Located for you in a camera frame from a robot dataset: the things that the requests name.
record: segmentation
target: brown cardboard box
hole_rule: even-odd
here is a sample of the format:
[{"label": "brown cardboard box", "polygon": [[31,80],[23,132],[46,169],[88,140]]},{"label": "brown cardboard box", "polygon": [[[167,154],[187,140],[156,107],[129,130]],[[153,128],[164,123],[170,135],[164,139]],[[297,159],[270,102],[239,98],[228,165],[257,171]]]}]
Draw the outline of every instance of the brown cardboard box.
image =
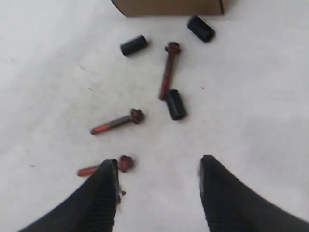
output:
[{"label": "brown cardboard box", "polygon": [[225,0],[112,0],[125,16],[222,15]]}]

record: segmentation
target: hex head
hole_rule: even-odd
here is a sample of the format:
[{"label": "hex head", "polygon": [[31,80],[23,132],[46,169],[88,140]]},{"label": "hex head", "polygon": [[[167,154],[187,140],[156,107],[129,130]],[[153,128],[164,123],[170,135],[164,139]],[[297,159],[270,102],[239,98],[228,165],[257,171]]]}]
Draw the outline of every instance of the hex head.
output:
[{"label": "hex head", "polygon": [[180,45],[177,42],[169,42],[167,47],[164,48],[165,51],[167,52],[172,52],[172,53],[180,53]]},{"label": "hex head", "polygon": [[129,172],[134,167],[134,165],[135,162],[132,157],[126,155],[122,155],[121,157],[119,157],[118,169],[121,172],[123,173]]},{"label": "hex head", "polygon": [[144,120],[144,113],[142,110],[131,109],[130,115],[132,122],[135,124],[140,124]]}]

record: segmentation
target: bolt shaft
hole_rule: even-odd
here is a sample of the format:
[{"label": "bolt shaft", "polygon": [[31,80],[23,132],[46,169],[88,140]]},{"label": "bolt shaft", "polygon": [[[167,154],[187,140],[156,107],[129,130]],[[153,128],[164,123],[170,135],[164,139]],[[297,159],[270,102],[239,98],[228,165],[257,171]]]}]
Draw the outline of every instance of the bolt shaft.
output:
[{"label": "bolt shaft", "polygon": [[100,126],[94,127],[93,129],[91,129],[91,134],[92,135],[96,135],[96,134],[100,134],[102,132],[105,131],[109,131],[110,129],[116,128],[116,127],[120,127],[128,122],[131,122],[131,115],[127,115],[118,119],[115,119],[113,121],[110,121],[108,123],[102,124]]}]

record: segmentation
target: bolt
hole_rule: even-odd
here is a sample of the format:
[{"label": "bolt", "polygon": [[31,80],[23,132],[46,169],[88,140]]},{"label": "bolt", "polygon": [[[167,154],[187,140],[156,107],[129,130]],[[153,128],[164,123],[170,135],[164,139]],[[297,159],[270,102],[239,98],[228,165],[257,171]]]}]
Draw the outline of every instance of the bolt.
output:
[{"label": "bolt", "polygon": [[[123,173],[129,172],[134,167],[134,165],[135,165],[135,162],[133,158],[130,156],[126,156],[126,155],[120,156],[118,163],[117,163],[118,170],[120,170]],[[99,165],[88,167],[88,168],[83,168],[77,172],[77,175],[80,177],[92,175],[92,173],[94,173],[98,167]]]},{"label": "bolt", "polygon": [[176,56],[180,53],[180,45],[176,42],[169,42],[167,47],[165,47],[165,51],[168,52],[168,58],[166,61],[166,66],[163,74],[163,81],[162,86],[160,90],[159,99],[164,99],[165,93],[169,89],[172,73],[173,73],[173,67],[174,67],[174,61],[176,59]]},{"label": "bolt", "polygon": [[129,115],[115,119],[103,125],[94,127],[93,129],[91,129],[90,133],[92,135],[96,135],[104,131],[109,131],[110,129],[120,127],[129,122],[133,122],[134,124],[139,124],[140,122],[143,121],[143,119],[144,119],[144,113],[142,112],[142,110],[131,109]]}]

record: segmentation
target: black cylinder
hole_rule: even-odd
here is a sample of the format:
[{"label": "black cylinder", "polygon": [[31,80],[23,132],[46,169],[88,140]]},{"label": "black cylinder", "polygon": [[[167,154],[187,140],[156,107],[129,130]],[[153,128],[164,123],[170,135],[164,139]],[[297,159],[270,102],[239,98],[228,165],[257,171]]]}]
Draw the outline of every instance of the black cylinder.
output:
[{"label": "black cylinder", "polygon": [[145,37],[143,35],[138,36],[135,39],[132,39],[122,45],[120,45],[120,49],[124,56],[130,56],[138,51],[143,50],[148,45]]},{"label": "black cylinder", "polygon": [[164,100],[169,108],[170,116],[173,120],[181,120],[186,117],[187,112],[184,108],[183,101],[176,89],[170,89],[166,92]]},{"label": "black cylinder", "polygon": [[187,27],[204,43],[209,42],[215,36],[215,31],[197,16],[193,16]]}]

